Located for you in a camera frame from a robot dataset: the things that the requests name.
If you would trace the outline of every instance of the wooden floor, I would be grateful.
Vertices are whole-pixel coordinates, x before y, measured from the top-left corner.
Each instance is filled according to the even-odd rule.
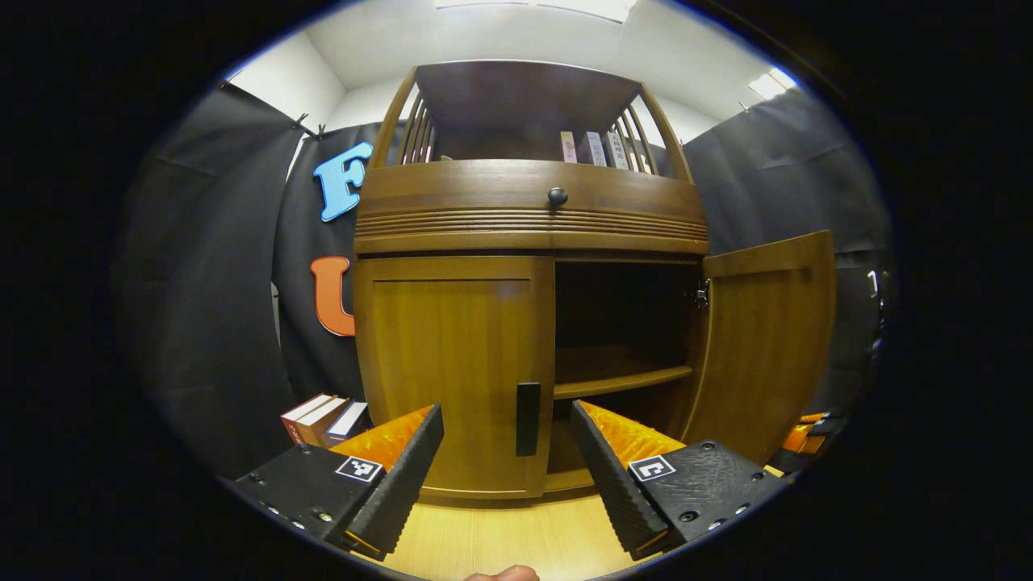
[[[535,501],[421,499],[382,564],[432,581],[526,564],[541,581],[568,581],[635,563],[621,549],[602,499],[589,489]]]

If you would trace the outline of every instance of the round knob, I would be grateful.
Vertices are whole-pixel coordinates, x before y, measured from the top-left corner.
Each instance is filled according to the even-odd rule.
[[[567,190],[561,187],[549,190],[549,203],[553,206],[563,206],[567,203]]]

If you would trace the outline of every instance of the white ceiling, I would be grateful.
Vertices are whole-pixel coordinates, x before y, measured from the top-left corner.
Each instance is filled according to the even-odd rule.
[[[345,89],[404,77],[419,64],[538,60],[643,81],[719,121],[742,111],[738,101],[760,100],[747,84],[771,68],[720,26],[665,0],[638,0],[623,25],[542,6],[363,0],[306,32]]]

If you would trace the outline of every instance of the black fabric backdrop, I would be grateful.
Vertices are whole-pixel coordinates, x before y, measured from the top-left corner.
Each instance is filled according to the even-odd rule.
[[[315,277],[312,261],[344,256],[354,264],[353,238],[358,206],[330,222],[323,222],[322,186],[313,175],[316,166],[362,142],[376,141],[380,123],[345,127],[319,139],[306,137],[290,171],[280,218],[276,225],[273,283],[280,294],[280,346],[290,385],[298,398],[318,393],[349,396],[366,401],[358,372],[354,337],[339,337],[323,329],[315,311]],[[396,129],[387,159],[398,155],[405,130]],[[351,270],[344,273],[341,302],[354,314]]]
[[[735,115],[683,149],[712,254],[832,231],[836,318],[825,373],[805,412],[848,410],[870,378],[879,320],[868,273],[878,272],[887,303],[894,288],[889,215],[864,152],[824,105],[799,90]]]
[[[292,124],[229,84],[212,90],[146,155],[113,263],[120,343],[148,396],[231,479],[290,447],[269,281]]]

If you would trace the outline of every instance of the wooden cabinet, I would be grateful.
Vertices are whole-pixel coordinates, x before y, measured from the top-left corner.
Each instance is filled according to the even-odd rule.
[[[585,84],[596,98],[569,100]],[[413,91],[403,147],[387,159]],[[653,171],[652,155],[631,170],[562,161],[560,130],[614,130],[648,149],[639,97],[670,175]],[[564,204],[550,202],[554,187]],[[576,398],[764,463],[823,369],[831,236],[709,256],[688,165],[639,83],[546,63],[417,67],[387,112],[362,196],[363,385],[375,423],[441,404],[425,494],[591,486],[568,431]]]
[[[425,492],[540,495],[552,428],[553,259],[366,259],[354,277],[356,341],[374,423],[433,403],[447,409]],[[536,418],[519,425],[522,383],[540,390]],[[519,455],[518,439],[528,437],[533,453]]]

